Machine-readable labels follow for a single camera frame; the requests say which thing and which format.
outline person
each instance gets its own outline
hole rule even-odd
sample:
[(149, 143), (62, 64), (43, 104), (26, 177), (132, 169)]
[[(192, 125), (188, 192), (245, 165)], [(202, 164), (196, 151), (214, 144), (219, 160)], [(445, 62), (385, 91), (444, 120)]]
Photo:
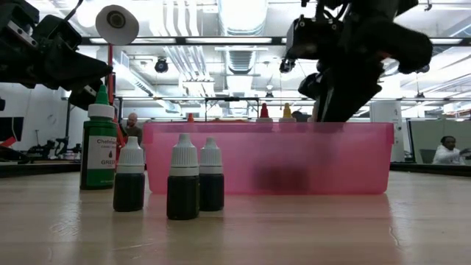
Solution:
[(128, 136), (135, 136), (138, 138), (138, 143), (141, 145), (142, 142), (142, 129), (137, 126), (138, 114), (131, 113), (127, 117), (126, 122), (126, 133)]
[(453, 136), (444, 136), (440, 142), (442, 144), (440, 144), (436, 149), (435, 156), (433, 157), (433, 164), (466, 165), (464, 157), (471, 155), (471, 149), (466, 148), (460, 151), (455, 148), (456, 139)]

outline green bottle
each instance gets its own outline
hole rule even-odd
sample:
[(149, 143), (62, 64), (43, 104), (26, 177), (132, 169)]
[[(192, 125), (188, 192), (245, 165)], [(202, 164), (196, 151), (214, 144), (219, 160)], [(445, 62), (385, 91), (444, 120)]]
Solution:
[(80, 189), (112, 188), (116, 167), (115, 109), (108, 104), (105, 85), (100, 87), (95, 104), (88, 106), (90, 121), (83, 123), (83, 152)]

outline dark liquid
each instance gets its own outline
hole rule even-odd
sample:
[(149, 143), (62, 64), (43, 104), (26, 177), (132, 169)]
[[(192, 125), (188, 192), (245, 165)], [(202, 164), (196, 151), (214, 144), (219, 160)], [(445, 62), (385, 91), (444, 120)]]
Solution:
[(115, 211), (139, 211), (144, 206), (144, 174), (116, 174), (113, 208)]
[(167, 182), (167, 217), (189, 220), (199, 214), (199, 177), (170, 176)]
[(200, 174), (199, 209), (219, 211), (224, 207), (224, 175)]

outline small bottle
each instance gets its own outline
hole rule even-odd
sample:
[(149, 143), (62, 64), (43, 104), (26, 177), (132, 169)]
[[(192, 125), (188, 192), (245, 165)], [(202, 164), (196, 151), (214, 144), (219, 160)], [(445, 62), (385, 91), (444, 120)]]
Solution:
[(144, 206), (144, 151), (138, 138), (130, 136), (121, 149), (115, 176), (113, 208), (118, 212), (139, 211)]
[(194, 122), (193, 113), (188, 114), (187, 122)]
[(314, 118), (316, 116), (316, 105), (312, 108), (312, 115), (311, 117), (308, 118), (308, 122), (316, 122), (316, 119)]
[(283, 108), (283, 117), (279, 120), (279, 122), (296, 122), (296, 119), (291, 116), (289, 103), (285, 103), (285, 107)]
[(182, 133), (171, 152), (167, 181), (167, 217), (171, 220), (189, 220), (197, 218), (198, 215), (198, 154), (190, 141), (190, 135)]
[(212, 137), (201, 148), (199, 163), (199, 209), (219, 211), (224, 207), (224, 175), (222, 174), (221, 150)]
[(112, 188), (116, 169), (115, 108), (108, 104), (106, 86), (100, 86), (95, 104), (88, 106), (90, 121), (83, 123), (80, 189)]
[(273, 122), (273, 119), (268, 115), (268, 107), (266, 106), (266, 103), (262, 104), (260, 118), (257, 119), (257, 122)]

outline chair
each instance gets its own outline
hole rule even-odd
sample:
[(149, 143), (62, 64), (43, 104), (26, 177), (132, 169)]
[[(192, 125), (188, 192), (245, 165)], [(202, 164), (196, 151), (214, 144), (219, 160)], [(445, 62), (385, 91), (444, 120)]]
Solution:
[(434, 149), (421, 149), (420, 156), (422, 157), (423, 163), (432, 164), (433, 158), (435, 157), (436, 150)]

